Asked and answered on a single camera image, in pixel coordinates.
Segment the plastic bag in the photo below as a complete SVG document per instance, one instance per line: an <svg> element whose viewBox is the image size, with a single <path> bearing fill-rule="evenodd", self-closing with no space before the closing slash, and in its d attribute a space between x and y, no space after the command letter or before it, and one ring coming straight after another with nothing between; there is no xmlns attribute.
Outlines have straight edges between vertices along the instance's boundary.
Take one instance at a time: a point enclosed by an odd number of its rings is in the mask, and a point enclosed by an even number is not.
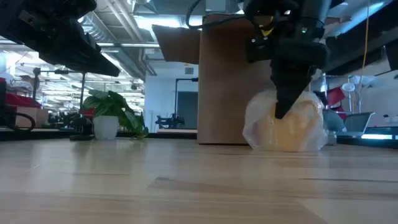
<svg viewBox="0 0 398 224"><path fill-rule="evenodd" d="M323 129L323 104L303 92L282 120L275 118L276 91L257 94L246 108L243 136L256 150L316 151L327 142Z"/></svg>

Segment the white pot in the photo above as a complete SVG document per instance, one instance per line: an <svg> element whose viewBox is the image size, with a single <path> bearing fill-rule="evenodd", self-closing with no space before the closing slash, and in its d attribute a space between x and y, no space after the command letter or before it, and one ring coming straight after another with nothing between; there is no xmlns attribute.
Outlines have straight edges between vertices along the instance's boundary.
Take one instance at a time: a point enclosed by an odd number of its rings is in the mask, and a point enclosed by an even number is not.
<svg viewBox="0 0 398 224"><path fill-rule="evenodd" d="M94 134L97 140L114 140L118 133L117 116L99 116L94 118Z"/></svg>

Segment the wooden tabletop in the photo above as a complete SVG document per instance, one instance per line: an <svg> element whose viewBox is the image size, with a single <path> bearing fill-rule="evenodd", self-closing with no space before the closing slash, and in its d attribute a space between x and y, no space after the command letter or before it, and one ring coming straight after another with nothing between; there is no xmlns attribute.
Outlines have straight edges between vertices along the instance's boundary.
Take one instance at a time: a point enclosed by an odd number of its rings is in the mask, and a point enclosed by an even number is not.
<svg viewBox="0 0 398 224"><path fill-rule="evenodd" d="M396 223L398 152L191 140L0 142L2 224Z"/></svg>

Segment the laptop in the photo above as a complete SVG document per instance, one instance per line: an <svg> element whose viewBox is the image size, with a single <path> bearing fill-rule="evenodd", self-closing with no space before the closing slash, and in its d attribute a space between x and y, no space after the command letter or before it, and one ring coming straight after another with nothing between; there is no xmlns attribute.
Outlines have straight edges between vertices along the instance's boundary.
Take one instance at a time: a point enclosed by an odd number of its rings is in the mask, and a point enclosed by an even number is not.
<svg viewBox="0 0 398 224"><path fill-rule="evenodd" d="M360 138L365 133L366 127L368 126L372 115L374 115L373 112L348 115L344 120L347 132L338 132L336 135Z"/></svg>

